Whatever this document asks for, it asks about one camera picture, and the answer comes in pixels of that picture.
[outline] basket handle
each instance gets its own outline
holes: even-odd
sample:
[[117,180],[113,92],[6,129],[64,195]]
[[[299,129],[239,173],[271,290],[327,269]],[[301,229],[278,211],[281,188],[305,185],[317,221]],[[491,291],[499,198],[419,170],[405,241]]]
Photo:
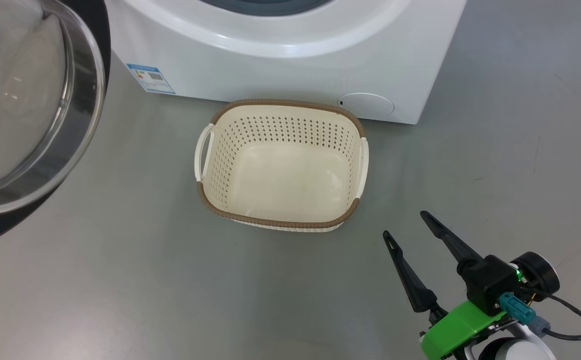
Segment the basket handle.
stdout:
[[[199,135],[197,140],[197,147],[195,148],[195,179],[197,182],[201,182],[206,176],[206,168],[209,166],[209,161],[211,160],[211,150],[213,148],[213,139],[215,138],[215,130],[213,129],[213,124],[209,123],[208,126],[204,128]],[[202,167],[202,148],[206,142],[206,138],[210,135],[210,140],[208,141],[208,147],[206,148],[206,158],[204,159],[204,166]]]
[[361,158],[361,166],[357,170],[357,194],[355,198],[359,199],[364,193],[364,187],[366,186],[366,177],[369,173],[369,143],[366,141],[366,137],[361,138],[361,144],[359,144],[359,157]]

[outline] grey floor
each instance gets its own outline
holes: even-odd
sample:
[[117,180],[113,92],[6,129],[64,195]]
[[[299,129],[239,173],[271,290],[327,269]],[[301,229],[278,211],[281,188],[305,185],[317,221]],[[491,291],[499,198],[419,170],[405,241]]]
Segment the grey floor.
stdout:
[[423,360],[382,231],[442,306],[465,294],[420,210],[483,255],[541,253],[581,307],[581,0],[469,0],[420,123],[364,122],[366,192],[327,234],[211,214],[193,151],[222,105],[145,93],[118,59],[110,79],[82,161],[0,238],[0,360]]

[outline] perforated holes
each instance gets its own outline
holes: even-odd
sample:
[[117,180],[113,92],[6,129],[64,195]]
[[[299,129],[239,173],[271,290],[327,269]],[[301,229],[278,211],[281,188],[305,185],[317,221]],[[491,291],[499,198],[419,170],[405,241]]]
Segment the perforated holes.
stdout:
[[353,154],[359,146],[359,137],[351,135],[340,123],[313,118],[297,118],[294,116],[279,116],[278,114],[260,114],[243,116],[225,122],[221,134],[215,134],[219,142],[213,147],[213,159],[209,163],[208,175],[212,184],[209,188],[214,204],[223,204],[228,209],[228,193],[236,159],[244,146],[256,143],[283,142],[300,144],[301,146],[320,147],[336,151],[343,156],[350,166],[348,174],[348,205],[352,203],[353,183],[357,169],[353,169]]

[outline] green bracket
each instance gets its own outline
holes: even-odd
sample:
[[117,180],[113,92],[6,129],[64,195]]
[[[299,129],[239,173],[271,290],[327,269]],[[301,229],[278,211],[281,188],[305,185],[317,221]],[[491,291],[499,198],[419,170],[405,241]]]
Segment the green bracket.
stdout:
[[439,360],[460,345],[499,321],[506,313],[488,316],[472,302],[466,301],[430,328],[421,340],[421,350],[428,360]]

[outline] laundry basket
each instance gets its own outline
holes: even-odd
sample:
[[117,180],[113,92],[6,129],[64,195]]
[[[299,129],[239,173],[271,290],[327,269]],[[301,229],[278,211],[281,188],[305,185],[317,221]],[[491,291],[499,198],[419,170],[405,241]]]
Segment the laundry basket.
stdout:
[[288,100],[226,105],[199,136],[194,160],[199,196],[211,212],[311,233],[351,216],[368,164],[364,128],[353,114]]

